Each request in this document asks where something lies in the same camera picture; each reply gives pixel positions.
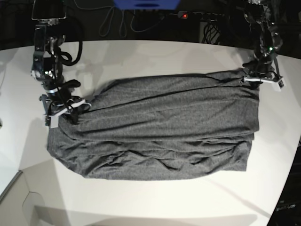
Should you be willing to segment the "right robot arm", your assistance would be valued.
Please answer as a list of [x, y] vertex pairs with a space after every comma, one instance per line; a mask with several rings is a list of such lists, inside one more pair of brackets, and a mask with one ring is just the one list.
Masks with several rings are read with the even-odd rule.
[[114, 80], [92, 103], [73, 96], [80, 82], [65, 81], [62, 72], [77, 61], [61, 52], [65, 36], [56, 30], [65, 17], [62, 1], [34, 2], [32, 75], [46, 92], [40, 99], [50, 131], [64, 124], [78, 132], [153, 129], [156, 136], [183, 129], [259, 129], [259, 91], [243, 69]]

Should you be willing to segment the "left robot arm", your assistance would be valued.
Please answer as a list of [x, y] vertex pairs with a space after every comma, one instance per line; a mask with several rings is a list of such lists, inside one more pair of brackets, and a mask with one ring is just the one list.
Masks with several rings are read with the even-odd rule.
[[256, 13], [247, 18], [258, 37], [255, 59], [242, 68], [111, 81], [79, 116], [79, 125], [192, 128], [258, 126], [259, 86], [279, 82], [274, 28]]

